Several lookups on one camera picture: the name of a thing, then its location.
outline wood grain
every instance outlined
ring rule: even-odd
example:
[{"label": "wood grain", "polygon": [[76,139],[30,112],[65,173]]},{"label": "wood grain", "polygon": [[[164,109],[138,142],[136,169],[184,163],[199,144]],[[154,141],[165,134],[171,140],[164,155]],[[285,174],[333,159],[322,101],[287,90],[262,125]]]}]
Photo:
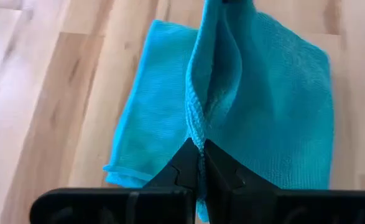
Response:
[{"label": "wood grain", "polygon": [[[0,0],[0,223],[52,188],[113,187],[102,167],[150,24],[197,28],[203,1]],[[331,187],[365,189],[365,1],[254,2],[328,53]]]}]

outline wooden floor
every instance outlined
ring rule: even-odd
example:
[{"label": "wooden floor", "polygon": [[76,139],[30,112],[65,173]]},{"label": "wooden floor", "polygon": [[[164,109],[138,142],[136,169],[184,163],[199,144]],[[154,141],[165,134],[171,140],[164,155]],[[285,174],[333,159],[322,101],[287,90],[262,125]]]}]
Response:
[{"label": "wooden floor", "polygon": [[[365,189],[365,1],[256,0],[333,64],[331,187]],[[198,27],[203,0],[0,0],[0,223],[57,187],[109,187],[113,131],[153,19]]]}]

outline microfiber cloth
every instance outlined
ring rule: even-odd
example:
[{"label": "microfiber cloth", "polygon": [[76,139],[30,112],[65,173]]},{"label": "microfiber cloth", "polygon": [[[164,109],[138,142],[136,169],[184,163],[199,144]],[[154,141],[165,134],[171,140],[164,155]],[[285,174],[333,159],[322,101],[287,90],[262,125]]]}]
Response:
[{"label": "microfiber cloth", "polygon": [[[205,2],[199,30],[154,21],[117,126],[106,181],[142,187],[187,138],[206,139],[284,189],[327,189],[328,57],[252,1]],[[207,221],[204,158],[198,213]]]}]

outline blue microfiber cloth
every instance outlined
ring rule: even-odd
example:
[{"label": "blue microfiber cloth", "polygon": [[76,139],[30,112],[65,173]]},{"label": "blue microfiber cloth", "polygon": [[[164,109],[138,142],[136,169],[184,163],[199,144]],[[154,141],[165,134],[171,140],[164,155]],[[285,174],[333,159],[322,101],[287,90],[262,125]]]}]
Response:
[{"label": "blue microfiber cloth", "polygon": [[[285,189],[326,189],[330,66],[252,1],[205,2],[199,30],[154,21],[114,136],[106,180],[142,187],[187,138],[206,138]],[[204,158],[198,213],[207,221]]]}]

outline folded cloth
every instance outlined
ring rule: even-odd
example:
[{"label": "folded cloth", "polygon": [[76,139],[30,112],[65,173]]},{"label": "folded cloth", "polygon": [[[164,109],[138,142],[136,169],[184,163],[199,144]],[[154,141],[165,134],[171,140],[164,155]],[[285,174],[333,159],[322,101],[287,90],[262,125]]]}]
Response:
[{"label": "folded cloth", "polygon": [[[210,139],[285,189],[326,189],[333,150],[324,52],[252,1],[207,0],[199,30],[154,21],[106,181],[142,187],[187,138]],[[200,162],[198,213],[207,221]]]}]

